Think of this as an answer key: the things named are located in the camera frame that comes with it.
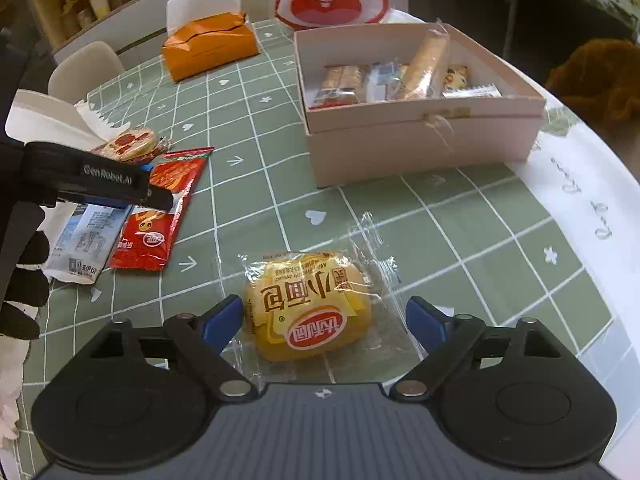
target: white grid lines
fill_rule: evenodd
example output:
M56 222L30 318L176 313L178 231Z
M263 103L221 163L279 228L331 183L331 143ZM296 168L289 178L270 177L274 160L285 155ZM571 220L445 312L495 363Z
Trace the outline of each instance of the white grid lines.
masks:
M478 193L480 194L480 196L484 199L484 201L486 202L486 204L489 206L489 208L491 208L491 210L494 212L494 214L498 217L498 219L500 220L500 222L502 223L502 225L504 225L505 229L507 229L507 231L509 232L509 234L511 235L511 238L513 238L513 240L516 242L516 245L518 247L518 249L520 250L520 253L522 254L522 257L525 259L525 261L527 262L527 265L529 266L529 268L531 269L531 271L535 274L536 279L538 280L538 283L540 284L540 286L542 287L542 289L545 291L545 297L549 299L549 301L551 302L551 304L554 306L554 309L556 310L556 314L558 314L558 316L560 317L560 321L562 322L562 324L564 325L564 328L566 329L567 333L569 334L569 338L571 338L571 342L574 344L575 346L575 351L578 352L580 351L580 346L578 345L577 341L575 340L574 337L574 333L572 332L572 330L569 328L569 325L567 324L566 320L564 319L564 316L562 315L562 312L560 312L560 309L558 308L558 306L556 305L556 300L554 300L554 298L551 296L551 294L549 293L548 288L546 288L545 283L542 281L542 278L540 278L540 274L538 273L538 271L536 270L536 268L533 266L533 264L531 263L531 260L529 260L529 257L527 256L527 253L525 253L524 249L522 248L522 245L520 244L520 242L518 241L516 235L513 233L513 231L511 230L511 228L509 227L509 225L507 224L507 222L504 221L504 218L502 218L502 216L500 216L500 213L498 213L498 211L496 210L496 208L494 207L494 205L491 203L491 201L486 197L486 195L482 192L482 190L476 186L476 183L473 182L468 176L466 176L466 174L460 170L459 168L456 168L458 170L458 172L465 177L470 183L471 185L478 191Z
M244 98L246 99L246 91L244 90L244 84L242 83L242 74L240 73L240 70L238 70L238 77L240 78L240 85L242 86L242 94L244 94ZM271 200L273 201L273 208L275 210L276 216L278 218L278 224L280 225L280 231L282 232L282 238L284 240L284 245L287 248L287 251L291 250L291 247L289 246L289 239L287 238L287 234L284 231L284 224L282 223L282 218L280 217L280 211L278 209L278 205L276 204L276 195L273 192L273 186L271 185L271 179L269 178L269 172L266 169L266 164L264 163L264 156L262 155L262 148L260 147L260 140L258 140L258 134L255 130L255 124L254 124L254 117L251 113L251 110L249 110L249 103L247 103L247 111L249 112L249 120L251 121L251 128L254 131L254 137L255 137L255 145L258 148L258 155L260 155L260 162L262 163L262 166L265 168L264 170L264 174L267 178L267 186L269 187L269 193L271 194Z
M27 409L24 405L24 395L20 393L20 402L22 403L22 412L24 413L24 425L29 429L29 417L27 416ZM31 466L33 467L33 472L36 472L36 465L33 461L33 447L31 447L31 435L27 433L27 440L29 442L29 454L31 455Z
M269 63L271 63L271 67L273 68L273 71L276 73L276 75L278 76L278 81L280 82L280 84L282 85L282 87L284 88L284 91L287 93L287 96L289 96L289 101L291 101L291 104L293 104L293 107L296 109L296 113L298 114L298 116L300 117L301 121L304 121L304 117L302 116L302 113L300 112L300 108L298 108L296 106L296 103L294 102L295 99L293 97L291 97L291 94L289 93L289 89L287 89L287 86L284 84L284 81L282 80L282 78L280 77L280 72L278 72L276 70L276 66L273 64L273 60L271 59L271 56L269 55L268 51L262 46L262 42L260 41L260 39L258 39L258 34L255 35L255 39L258 41L258 43L260 44L260 49L264 52L264 55L267 57L267 59L269 60Z
M347 199L347 196L344 194L344 191L342 190L341 187L338 186L338 191L340 192L340 196L342 197L342 200L344 201L344 204L347 206L347 209L349 209L349 213L351 214L351 217L353 218L353 220L356 222L356 225L358 226L358 230L360 232L360 234L362 235L362 237L364 238L364 241L367 245L367 249L369 249L371 254L374 254L374 250L373 247L371 247L371 243L369 241L369 238L365 236L364 234L364 230L362 229L362 224L360 223L360 220L358 220L358 216L356 215L356 212L354 211L353 207L351 206L351 203L349 202L349 200ZM420 345L418 344L418 342L416 341L415 337L413 336L413 334L411 334L411 332L409 331L407 325L406 325L406 321L404 319L404 313L402 312L402 308L401 305L398 304L398 302L395 300L395 298L392 298L392 301L394 302L394 307L396 308L396 311L398 312L398 316L402 321L402 324L404 325L404 328L409 336L409 339L411 340L412 344L414 345L414 349L416 351L416 353L418 354L418 357L422 357L422 351L420 350Z
M449 240L449 237L447 236L446 232L444 231L444 229L440 225L440 222L438 222L436 220L436 217L431 212L431 210L427 207L427 205L425 204L425 202L422 199L422 197L420 195L418 195L414 191L413 187L409 186L409 183L405 180L404 176L400 176L400 180L402 180L404 185L408 187L409 191L411 191L411 193L414 194L414 196L417 198L418 202L420 202L420 204L422 205L422 209L424 209L424 211L426 211L426 213L429 215L429 218L431 218L431 221L435 224L436 228L440 232L440 235L444 238L444 241L446 241L447 245L449 246L449 249L451 250L453 255L456 257L456 260L459 261L460 266L462 267L462 270L466 274L466 277L468 278L469 282L471 282L471 286L473 287L476 295L478 296L478 299L480 300L480 303L482 303L482 307L484 308L484 311L486 312L487 316L489 317L489 321L491 322L492 325L495 326L494 314L492 314L491 310L489 309L489 306L486 304L486 300L484 299L484 296L482 295L482 292L480 292L480 289L478 288L478 285L476 284L476 280L474 280L473 276L471 275L471 272L469 272L469 269L466 268L465 263L460 258L460 254L458 253L458 250L454 247L454 245L451 242L451 240Z
M79 285L76 285L76 307L74 308L74 334L73 334L73 353L72 355L76 355L76 319L78 316L78 304L80 303L80 288Z

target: barcode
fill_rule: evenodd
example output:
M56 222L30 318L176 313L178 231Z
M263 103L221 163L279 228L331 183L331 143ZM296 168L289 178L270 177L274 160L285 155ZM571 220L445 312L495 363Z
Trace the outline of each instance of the barcode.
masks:
M69 272L80 274L80 269L82 269L82 260L69 258Z

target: red logo on package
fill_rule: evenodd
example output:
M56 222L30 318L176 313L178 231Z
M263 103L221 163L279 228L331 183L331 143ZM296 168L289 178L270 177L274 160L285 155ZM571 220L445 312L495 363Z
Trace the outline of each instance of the red logo on package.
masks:
M191 188L212 151L213 148L198 148L162 156L151 173L149 183L170 190L174 194L174 207L168 213L134 208L111 257L111 267L162 270L169 259Z
M162 233L147 233L142 237L142 243L147 247L158 247L162 242L164 242Z
M287 344L295 350L316 348L338 337L346 325L347 318L337 310L311 312L289 328Z

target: wrapped bread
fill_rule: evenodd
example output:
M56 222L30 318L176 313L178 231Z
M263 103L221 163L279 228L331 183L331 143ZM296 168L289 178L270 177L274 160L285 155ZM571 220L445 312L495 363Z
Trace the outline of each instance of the wrapped bread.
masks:
M396 100L440 96L449 65L450 37L441 25L430 28L414 59L404 71Z
M371 304L362 273L339 253L289 253L251 264L245 314L270 361L311 357L363 336Z

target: red snack packet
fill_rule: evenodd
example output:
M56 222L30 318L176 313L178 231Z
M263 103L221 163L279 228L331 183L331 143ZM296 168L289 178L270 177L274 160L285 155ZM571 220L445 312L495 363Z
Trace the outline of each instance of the red snack packet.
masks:
M175 233L197 181L213 148L165 153L153 168L149 183L174 194L168 213L135 207L109 262L116 269L162 270L169 259Z

